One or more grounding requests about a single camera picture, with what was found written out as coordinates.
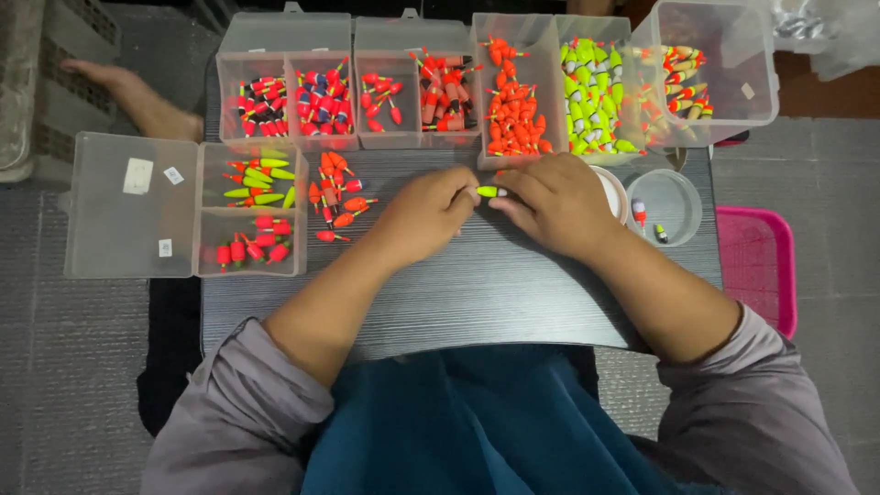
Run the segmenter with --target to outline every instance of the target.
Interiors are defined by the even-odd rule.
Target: pink plastic basket
[[[748,305],[781,334],[797,330],[795,240],[770,210],[716,206],[724,292]]]

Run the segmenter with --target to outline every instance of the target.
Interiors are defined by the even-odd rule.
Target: gray sleeve
[[[199,365],[143,472],[141,493],[283,493],[302,483],[300,440],[333,410],[256,320]]]
[[[797,348],[743,310],[705,361],[657,366],[672,390],[660,446],[745,493],[858,493]]]

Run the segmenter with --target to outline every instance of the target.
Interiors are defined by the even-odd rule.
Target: clear plastic compartment box
[[[413,15],[401,18],[357,18],[355,21],[355,74],[356,96],[361,89],[361,76],[376,72],[380,76],[394,78],[403,89],[393,97],[400,108],[402,121],[395,124],[384,103],[375,117],[385,132],[372,132],[367,127],[365,109],[357,105],[357,134],[363,147],[368,150],[399,148],[453,148],[470,146],[480,135],[471,131],[424,132],[422,131],[422,105],[419,96],[419,67],[409,52],[424,58],[422,47],[434,57],[470,55],[474,48],[468,38],[465,25],[453,20],[422,19]],[[482,113],[475,108],[473,116]]]
[[[327,72],[345,58],[340,74],[352,75],[351,16],[344,13],[239,13],[232,18],[216,55],[220,78],[220,139],[225,144],[276,144],[291,142],[303,151],[356,150],[355,131],[348,135],[303,136],[299,130],[297,102],[290,95],[299,87],[296,70]],[[238,116],[241,81],[261,77],[285,77],[289,137],[245,137]],[[356,94],[349,86],[349,97]],[[351,101],[352,108],[356,100]]]
[[[241,188],[223,173],[239,172],[226,160],[285,159],[293,181],[275,179],[275,192],[296,186],[289,209],[234,208],[223,192]],[[308,163],[292,144],[242,146],[77,135],[64,275],[69,278],[232,277],[305,272]],[[220,272],[216,248],[235,232],[253,240],[256,217],[292,223],[290,253],[271,264],[253,260]]]
[[[631,46],[644,50],[638,63],[650,89],[643,97],[660,109],[649,145],[707,146],[767,125],[779,113],[769,12],[750,0],[659,0],[633,31]],[[663,54],[675,46],[705,55],[706,63],[684,85],[708,84],[712,119],[686,120],[666,107]]]
[[[517,80],[523,85],[538,85],[535,98],[538,110],[535,115],[544,115],[546,139],[555,151],[568,150],[568,134],[565,132],[565,108],[562,102],[562,71],[559,60],[559,34],[556,20],[549,14],[494,14],[474,13],[471,23],[471,43],[474,46],[474,62],[483,64],[483,70],[474,72],[474,105],[484,115],[489,102],[486,88],[495,89],[495,74],[498,68],[489,58],[488,49],[479,43],[493,38],[503,38],[508,45],[530,56],[518,56],[513,60],[517,66]],[[480,117],[482,149],[477,155],[480,170],[498,170],[507,166],[521,165],[539,159],[539,155],[495,156],[486,153],[489,137],[489,121]]]
[[[643,150],[645,137],[642,132],[641,111],[638,99],[634,98],[634,95],[639,92],[639,77],[636,72],[635,61],[631,56],[632,51],[627,50],[630,37],[629,19],[571,15],[556,15],[555,17],[556,30],[559,33],[559,46],[562,43],[571,42],[575,36],[580,39],[592,38],[594,41],[603,43],[614,42],[618,52],[620,52],[620,60],[623,64],[623,74],[620,77],[620,82],[623,84],[624,93],[619,115],[620,126],[614,131],[614,134],[617,138],[626,139],[636,148]],[[560,91],[562,91],[562,102],[564,102],[564,87]],[[565,108],[561,110],[561,114],[564,118]],[[638,153],[590,153],[581,155],[581,158],[590,165],[617,166],[623,165],[639,156]]]

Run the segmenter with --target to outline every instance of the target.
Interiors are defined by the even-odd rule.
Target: bare foot
[[[172,105],[134,72],[115,65],[76,59],[62,60],[59,66],[66,72],[76,72],[104,86],[144,137],[202,141],[204,120]]]

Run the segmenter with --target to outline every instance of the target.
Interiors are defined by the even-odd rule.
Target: blue cloth
[[[554,346],[400,361],[342,371],[302,493],[718,492],[676,485],[642,456]]]

